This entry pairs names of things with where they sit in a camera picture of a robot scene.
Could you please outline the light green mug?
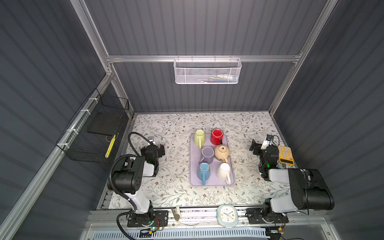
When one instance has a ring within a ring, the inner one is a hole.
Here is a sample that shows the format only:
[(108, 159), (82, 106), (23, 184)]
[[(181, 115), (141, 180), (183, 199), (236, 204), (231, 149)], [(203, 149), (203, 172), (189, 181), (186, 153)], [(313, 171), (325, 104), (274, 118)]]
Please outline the light green mug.
[(197, 130), (194, 135), (194, 143), (200, 149), (203, 148), (206, 141), (205, 132), (203, 130)]

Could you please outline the red mug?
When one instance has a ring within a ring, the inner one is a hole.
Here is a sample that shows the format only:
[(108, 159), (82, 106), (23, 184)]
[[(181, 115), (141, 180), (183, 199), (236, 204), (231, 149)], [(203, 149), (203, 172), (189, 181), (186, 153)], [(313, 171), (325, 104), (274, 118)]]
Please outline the red mug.
[(224, 132), (221, 129), (214, 129), (211, 132), (211, 143), (213, 145), (222, 145), (223, 144), (223, 137), (224, 137)]

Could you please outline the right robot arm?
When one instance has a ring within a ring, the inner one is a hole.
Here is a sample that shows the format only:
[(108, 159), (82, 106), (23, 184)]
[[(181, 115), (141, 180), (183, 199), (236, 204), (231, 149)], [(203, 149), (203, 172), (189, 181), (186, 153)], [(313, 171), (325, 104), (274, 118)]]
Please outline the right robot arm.
[(264, 140), (262, 144), (252, 140), (250, 151), (260, 157), (261, 177), (267, 182), (288, 184), (290, 187), (290, 193), (285, 196), (267, 198), (258, 217), (267, 224), (285, 224), (288, 213), (332, 210), (335, 200), (320, 171), (278, 168), (281, 148), (273, 140)]

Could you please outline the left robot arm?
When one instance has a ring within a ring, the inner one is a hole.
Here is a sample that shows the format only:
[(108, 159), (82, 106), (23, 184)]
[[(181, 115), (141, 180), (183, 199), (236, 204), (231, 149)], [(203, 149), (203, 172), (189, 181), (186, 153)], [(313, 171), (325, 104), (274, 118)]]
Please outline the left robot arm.
[[(138, 152), (132, 144), (132, 135), (141, 137), (148, 145)], [(121, 155), (114, 161), (107, 187), (131, 204), (132, 210), (128, 214), (132, 216), (133, 221), (149, 226), (155, 219), (154, 207), (141, 190), (141, 184), (143, 178), (157, 176), (159, 159), (165, 155), (165, 146), (162, 144), (158, 146), (137, 132), (128, 134), (128, 142), (134, 153)]]

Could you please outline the white mug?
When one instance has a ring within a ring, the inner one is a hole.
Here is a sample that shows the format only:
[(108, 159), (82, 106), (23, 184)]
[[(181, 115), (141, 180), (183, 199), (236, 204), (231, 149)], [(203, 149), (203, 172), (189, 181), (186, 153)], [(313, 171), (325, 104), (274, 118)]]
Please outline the white mug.
[(219, 167), (217, 169), (217, 178), (220, 181), (225, 181), (228, 185), (231, 185), (232, 180), (230, 177), (230, 173), (231, 173), (230, 165), (227, 163), (222, 163), (219, 165)]

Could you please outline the blue mug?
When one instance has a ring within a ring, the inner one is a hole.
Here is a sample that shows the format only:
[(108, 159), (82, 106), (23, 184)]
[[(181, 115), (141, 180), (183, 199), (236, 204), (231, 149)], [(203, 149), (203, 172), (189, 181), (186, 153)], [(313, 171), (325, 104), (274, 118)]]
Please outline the blue mug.
[(197, 177), (202, 182), (202, 186), (205, 186), (208, 179), (211, 176), (210, 166), (207, 163), (201, 163), (197, 170)]

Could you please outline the purple mug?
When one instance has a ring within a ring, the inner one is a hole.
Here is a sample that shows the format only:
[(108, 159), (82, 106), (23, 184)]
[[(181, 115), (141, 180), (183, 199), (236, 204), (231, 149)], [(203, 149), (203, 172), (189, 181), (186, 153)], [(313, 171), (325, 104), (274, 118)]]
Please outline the purple mug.
[(201, 159), (199, 165), (202, 163), (211, 164), (214, 161), (215, 151), (211, 147), (204, 147), (201, 153)]

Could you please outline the yellow calculator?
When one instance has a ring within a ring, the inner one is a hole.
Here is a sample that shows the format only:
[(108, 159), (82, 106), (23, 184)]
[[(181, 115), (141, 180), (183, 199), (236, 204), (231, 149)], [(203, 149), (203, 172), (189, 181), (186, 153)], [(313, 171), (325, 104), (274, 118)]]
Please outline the yellow calculator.
[(290, 147), (279, 145), (278, 150), (279, 150), (279, 162), (281, 164), (286, 164), (290, 166), (295, 165), (294, 157)]

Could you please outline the yellow marker in basket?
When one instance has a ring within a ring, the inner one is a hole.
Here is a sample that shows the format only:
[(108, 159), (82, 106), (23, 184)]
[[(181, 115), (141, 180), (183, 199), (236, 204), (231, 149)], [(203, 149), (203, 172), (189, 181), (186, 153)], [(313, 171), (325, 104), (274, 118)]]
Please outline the yellow marker in basket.
[(106, 151), (106, 153), (105, 153), (105, 158), (106, 158), (106, 159), (108, 159), (108, 158), (110, 157), (110, 154), (111, 154), (112, 149), (113, 149), (113, 147), (114, 147), (114, 143), (115, 143), (115, 141), (116, 141), (116, 135), (113, 135), (113, 137), (112, 137), (111, 140), (110, 140), (110, 144), (109, 144), (109, 146), (108, 146), (108, 148), (107, 148), (107, 151)]

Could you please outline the beige ceramic teapot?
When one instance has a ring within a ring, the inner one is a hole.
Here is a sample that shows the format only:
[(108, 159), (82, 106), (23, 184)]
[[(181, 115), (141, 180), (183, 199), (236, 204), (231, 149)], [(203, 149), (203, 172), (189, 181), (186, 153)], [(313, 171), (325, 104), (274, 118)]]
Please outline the beige ceramic teapot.
[(215, 147), (215, 157), (223, 163), (229, 164), (230, 149), (225, 145)]

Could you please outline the lavender plastic tray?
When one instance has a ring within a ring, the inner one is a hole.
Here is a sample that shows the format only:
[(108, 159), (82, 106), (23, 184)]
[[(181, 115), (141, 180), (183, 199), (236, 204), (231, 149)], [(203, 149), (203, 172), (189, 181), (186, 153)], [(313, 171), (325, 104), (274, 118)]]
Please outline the lavender plastic tray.
[(221, 180), (218, 176), (218, 169), (220, 165), (223, 163), (214, 157), (214, 160), (210, 166), (211, 175), (208, 180), (206, 180), (206, 184), (203, 185), (203, 181), (198, 178), (198, 169), (200, 168), (199, 160), (201, 159), (202, 149), (199, 148), (195, 144), (195, 134), (190, 135), (190, 184), (194, 187), (221, 187), (221, 186), (233, 186), (235, 184), (235, 174), (233, 170), (233, 164), (231, 157), (228, 158), (229, 166), (231, 172), (229, 174), (231, 183), (228, 184), (226, 181)]

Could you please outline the mint alarm clock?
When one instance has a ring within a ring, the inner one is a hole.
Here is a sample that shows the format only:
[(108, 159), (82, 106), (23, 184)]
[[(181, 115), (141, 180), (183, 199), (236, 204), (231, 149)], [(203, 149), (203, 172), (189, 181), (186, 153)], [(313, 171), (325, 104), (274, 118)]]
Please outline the mint alarm clock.
[(220, 205), (217, 209), (217, 220), (222, 227), (235, 227), (239, 222), (238, 211), (234, 206)]

